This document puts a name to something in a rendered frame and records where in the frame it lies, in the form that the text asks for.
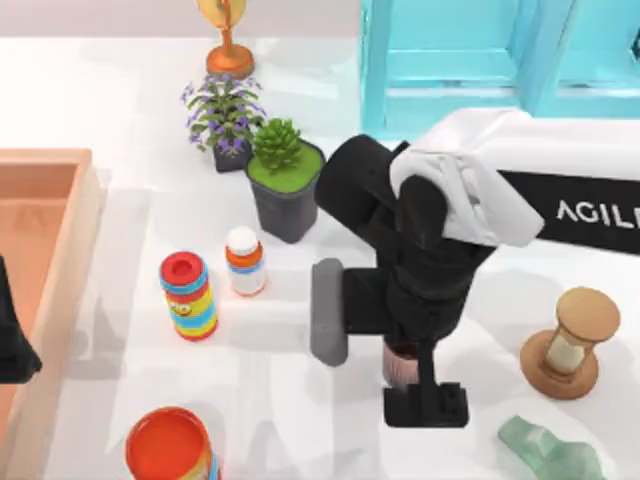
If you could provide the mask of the purple flower plant pot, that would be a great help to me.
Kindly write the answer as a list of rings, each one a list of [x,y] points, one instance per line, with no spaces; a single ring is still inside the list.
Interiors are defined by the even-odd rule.
[[[260,90],[253,77],[210,73],[200,86],[189,84],[181,93],[188,110],[189,142],[212,154],[217,172],[239,171],[249,162],[254,134],[266,120],[259,104]]]

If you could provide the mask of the salmon shallow box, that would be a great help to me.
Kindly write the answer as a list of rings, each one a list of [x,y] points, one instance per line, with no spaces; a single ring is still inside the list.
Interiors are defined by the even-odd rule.
[[[0,254],[18,318],[42,370],[0,387],[0,423],[15,456],[36,456],[53,429],[62,370],[101,207],[86,148],[0,148]]]

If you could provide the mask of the gold trophy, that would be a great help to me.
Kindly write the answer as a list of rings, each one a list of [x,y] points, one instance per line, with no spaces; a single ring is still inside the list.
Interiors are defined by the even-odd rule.
[[[196,0],[200,13],[220,34],[222,44],[213,48],[206,59],[208,73],[230,74],[245,79],[254,70],[251,51],[232,39],[233,27],[245,14],[248,0]]]

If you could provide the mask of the white bottle orange label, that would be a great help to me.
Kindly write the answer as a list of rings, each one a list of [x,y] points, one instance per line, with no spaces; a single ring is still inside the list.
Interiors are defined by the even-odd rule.
[[[237,226],[228,232],[225,258],[231,286],[238,294],[250,296],[264,288],[264,249],[251,228]]]

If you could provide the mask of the pale green glass object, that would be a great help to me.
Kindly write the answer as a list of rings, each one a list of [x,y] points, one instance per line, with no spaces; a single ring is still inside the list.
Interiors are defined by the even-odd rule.
[[[507,420],[497,436],[537,480],[607,480],[590,444],[562,440],[546,427],[519,415]]]

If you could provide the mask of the orange striped can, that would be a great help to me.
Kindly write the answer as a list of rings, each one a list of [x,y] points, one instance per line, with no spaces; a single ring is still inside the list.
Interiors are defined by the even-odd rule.
[[[138,420],[126,438],[125,460],[134,480],[222,480],[204,424],[181,407]]]

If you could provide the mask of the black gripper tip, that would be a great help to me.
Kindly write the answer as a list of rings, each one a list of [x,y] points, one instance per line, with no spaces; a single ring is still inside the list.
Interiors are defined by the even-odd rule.
[[[42,366],[19,323],[5,261],[0,255],[0,384],[26,384]]]

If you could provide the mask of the pale grey rounded box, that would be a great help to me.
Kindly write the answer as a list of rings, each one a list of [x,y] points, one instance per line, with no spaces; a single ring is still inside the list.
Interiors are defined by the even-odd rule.
[[[329,367],[342,365],[348,356],[342,304],[343,265],[326,258],[311,270],[310,350]]]

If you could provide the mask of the wooden hourglass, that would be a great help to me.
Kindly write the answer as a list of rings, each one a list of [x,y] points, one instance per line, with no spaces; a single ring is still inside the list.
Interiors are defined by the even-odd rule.
[[[556,303],[557,326],[532,335],[520,350],[529,384],[555,400],[576,400],[594,388],[599,363],[594,348],[611,339],[620,311],[605,293],[588,287],[565,291]]]

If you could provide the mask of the light blue rack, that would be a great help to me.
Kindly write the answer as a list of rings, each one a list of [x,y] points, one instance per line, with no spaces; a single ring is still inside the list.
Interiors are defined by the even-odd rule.
[[[382,139],[465,107],[640,118],[640,0],[360,0],[359,77]]]

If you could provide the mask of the red blue yellow striped can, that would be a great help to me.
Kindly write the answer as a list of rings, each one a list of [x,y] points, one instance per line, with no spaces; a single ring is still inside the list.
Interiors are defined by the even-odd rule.
[[[204,260],[190,251],[174,252],[162,261],[159,278],[176,332],[189,341],[211,336],[218,319]]]

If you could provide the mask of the green succulent grey pot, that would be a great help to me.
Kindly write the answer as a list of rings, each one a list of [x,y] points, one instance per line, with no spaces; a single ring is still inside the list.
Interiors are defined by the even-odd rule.
[[[256,132],[245,173],[263,231],[289,244],[305,236],[317,219],[314,188],[325,163],[290,119],[271,118]]]

